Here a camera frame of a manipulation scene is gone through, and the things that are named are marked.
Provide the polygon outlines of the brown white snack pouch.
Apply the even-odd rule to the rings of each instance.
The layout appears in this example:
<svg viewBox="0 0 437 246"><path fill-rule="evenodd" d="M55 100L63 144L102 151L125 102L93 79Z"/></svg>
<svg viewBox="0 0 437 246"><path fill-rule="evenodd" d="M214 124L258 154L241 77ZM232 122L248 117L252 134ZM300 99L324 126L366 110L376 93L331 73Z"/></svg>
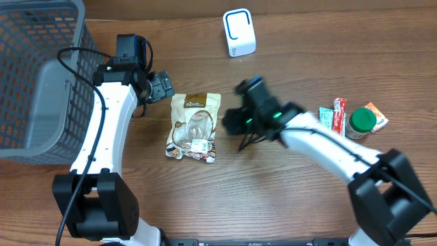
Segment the brown white snack pouch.
<svg viewBox="0 0 437 246"><path fill-rule="evenodd" d="M171 100L171 130L165 148L166 156L174 159L187 156L214 163L220 106L220 94L175 94Z"/></svg>

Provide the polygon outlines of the teal snack bag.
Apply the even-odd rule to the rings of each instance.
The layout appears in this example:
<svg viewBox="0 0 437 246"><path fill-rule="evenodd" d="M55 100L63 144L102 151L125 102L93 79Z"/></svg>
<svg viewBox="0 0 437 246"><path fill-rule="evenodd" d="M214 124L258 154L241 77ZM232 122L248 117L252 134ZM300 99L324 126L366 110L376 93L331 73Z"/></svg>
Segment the teal snack bag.
<svg viewBox="0 0 437 246"><path fill-rule="evenodd" d="M333 128L333 109L328 109L325 107L319 108L319 121L320 123L328 129Z"/></svg>

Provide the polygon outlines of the red white stick pack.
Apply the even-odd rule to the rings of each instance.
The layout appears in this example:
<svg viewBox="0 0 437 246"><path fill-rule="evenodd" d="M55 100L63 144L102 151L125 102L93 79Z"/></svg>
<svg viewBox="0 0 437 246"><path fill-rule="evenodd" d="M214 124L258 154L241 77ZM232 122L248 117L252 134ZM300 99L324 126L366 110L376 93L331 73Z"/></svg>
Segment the red white stick pack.
<svg viewBox="0 0 437 246"><path fill-rule="evenodd" d="M346 135L346 105L347 100L345 98L334 99L332 130L343 137Z"/></svg>

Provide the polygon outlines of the green lidded can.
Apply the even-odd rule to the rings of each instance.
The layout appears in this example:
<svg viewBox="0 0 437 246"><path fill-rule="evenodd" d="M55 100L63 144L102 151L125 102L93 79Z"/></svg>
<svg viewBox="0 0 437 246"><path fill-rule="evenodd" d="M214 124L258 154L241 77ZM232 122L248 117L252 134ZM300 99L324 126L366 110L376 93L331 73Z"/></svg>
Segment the green lidded can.
<svg viewBox="0 0 437 246"><path fill-rule="evenodd" d="M361 139L371 132L376 125L377 118L373 111L367 108L360 108L354 111L348 118L346 125L346 137L350 139Z"/></svg>

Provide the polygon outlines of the orange tissue pack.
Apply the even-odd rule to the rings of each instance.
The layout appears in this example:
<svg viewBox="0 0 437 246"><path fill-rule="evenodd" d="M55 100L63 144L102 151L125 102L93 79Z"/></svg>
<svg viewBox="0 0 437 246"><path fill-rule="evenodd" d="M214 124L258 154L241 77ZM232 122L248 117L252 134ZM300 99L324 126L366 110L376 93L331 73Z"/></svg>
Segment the orange tissue pack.
<svg viewBox="0 0 437 246"><path fill-rule="evenodd" d="M389 119L372 102L366 104L364 108L369 109L376 116L376 125L371 129L372 133L384 128L389 123Z"/></svg>

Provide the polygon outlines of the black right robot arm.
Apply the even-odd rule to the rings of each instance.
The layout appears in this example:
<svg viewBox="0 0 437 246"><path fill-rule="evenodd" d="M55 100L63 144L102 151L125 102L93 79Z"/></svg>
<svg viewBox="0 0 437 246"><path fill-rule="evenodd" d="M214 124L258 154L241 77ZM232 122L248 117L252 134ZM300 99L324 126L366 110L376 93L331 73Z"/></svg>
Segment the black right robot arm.
<svg viewBox="0 0 437 246"><path fill-rule="evenodd" d="M410 161L398 150L386 153L360 145L327 129L301 106L281 105L263 77L235 88L239 108L228 109L223 126L242 135L239 150L261 141L279 141L334 174L348 188L358 230L343 245L399 245L436 208Z"/></svg>

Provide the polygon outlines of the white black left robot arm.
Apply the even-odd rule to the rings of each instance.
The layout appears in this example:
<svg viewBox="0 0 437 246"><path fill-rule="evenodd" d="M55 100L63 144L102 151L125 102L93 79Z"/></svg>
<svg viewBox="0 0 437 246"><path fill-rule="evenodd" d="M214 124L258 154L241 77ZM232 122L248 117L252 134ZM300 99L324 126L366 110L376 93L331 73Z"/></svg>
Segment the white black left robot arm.
<svg viewBox="0 0 437 246"><path fill-rule="evenodd" d="M74 238L103 245L165 244L162 229L139 214L139 203L122 178L122 155L131 117L137 107L172 97L167 71L152 71L153 49L136 34L119 34L116 54L98 65L90 79L69 65L65 69L88 84L94 103L82 149L69 174L56 175L52 192L62 213L55 243L67 229Z"/></svg>

